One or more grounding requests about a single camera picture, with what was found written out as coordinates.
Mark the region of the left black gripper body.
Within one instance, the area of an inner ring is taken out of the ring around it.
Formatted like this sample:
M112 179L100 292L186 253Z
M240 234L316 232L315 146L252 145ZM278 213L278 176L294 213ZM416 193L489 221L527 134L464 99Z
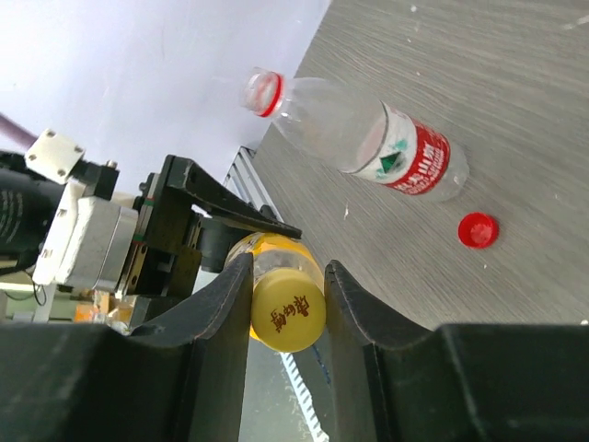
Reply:
M192 209L191 169L166 169L140 183L139 215L116 288L119 297L190 297L201 263L200 218Z

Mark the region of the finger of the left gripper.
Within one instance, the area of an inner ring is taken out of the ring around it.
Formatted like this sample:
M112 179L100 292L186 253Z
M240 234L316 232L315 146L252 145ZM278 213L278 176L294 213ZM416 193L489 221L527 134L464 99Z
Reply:
M187 196L189 206L195 204L211 217L217 217L230 226L253 232L279 234L293 239L302 237L299 228L263 215L255 207L235 196L192 159L168 155L163 172L165 188Z

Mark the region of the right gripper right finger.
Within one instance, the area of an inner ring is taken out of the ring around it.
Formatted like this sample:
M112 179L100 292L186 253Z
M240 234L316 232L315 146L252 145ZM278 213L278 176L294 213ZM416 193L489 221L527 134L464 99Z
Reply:
M452 323L428 330L325 271L339 441L584 441L588 330Z

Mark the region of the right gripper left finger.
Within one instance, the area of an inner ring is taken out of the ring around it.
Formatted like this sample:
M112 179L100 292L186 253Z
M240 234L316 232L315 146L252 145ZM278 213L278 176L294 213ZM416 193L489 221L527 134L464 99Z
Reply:
M1 327L5 441L235 441L253 259L130 335L96 323Z

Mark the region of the yellow honey pomelo drink bottle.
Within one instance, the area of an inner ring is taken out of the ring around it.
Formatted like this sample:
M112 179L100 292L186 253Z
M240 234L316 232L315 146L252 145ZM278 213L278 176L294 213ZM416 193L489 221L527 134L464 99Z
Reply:
M292 269L306 274L323 289L323 271L309 249L297 240L272 233L247 235L228 252L225 265L242 253L253 256L254 284L272 271Z

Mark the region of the yellow bottle cap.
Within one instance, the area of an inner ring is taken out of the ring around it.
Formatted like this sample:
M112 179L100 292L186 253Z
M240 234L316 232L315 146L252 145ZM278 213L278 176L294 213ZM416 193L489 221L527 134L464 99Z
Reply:
M296 353L312 346L326 324L322 290L306 273L281 268L255 284L251 303L252 336L274 351Z

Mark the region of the clear red-label water bottle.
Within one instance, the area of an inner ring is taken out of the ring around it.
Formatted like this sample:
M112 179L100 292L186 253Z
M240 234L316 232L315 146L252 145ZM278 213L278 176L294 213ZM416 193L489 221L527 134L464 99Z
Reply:
M468 179L459 145L365 90L256 68L241 100L293 147L343 174L433 201L458 196Z

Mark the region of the red bottle cap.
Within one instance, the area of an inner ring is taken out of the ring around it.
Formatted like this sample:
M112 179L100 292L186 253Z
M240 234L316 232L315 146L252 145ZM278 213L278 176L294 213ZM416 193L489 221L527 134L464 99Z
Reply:
M457 227L457 237L466 247L486 249L499 235L499 224L491 215L472 212L463 217Z

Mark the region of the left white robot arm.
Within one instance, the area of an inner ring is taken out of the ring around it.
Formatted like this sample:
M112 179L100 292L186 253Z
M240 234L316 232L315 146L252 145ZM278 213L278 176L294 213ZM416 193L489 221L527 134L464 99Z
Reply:
M300 238L197 163L168 156L140 194L114 191L118 170L81 161L59 184L20 154L1 156L1 272L37 285L120 296L189 297L200 269L219 273L251 232Z

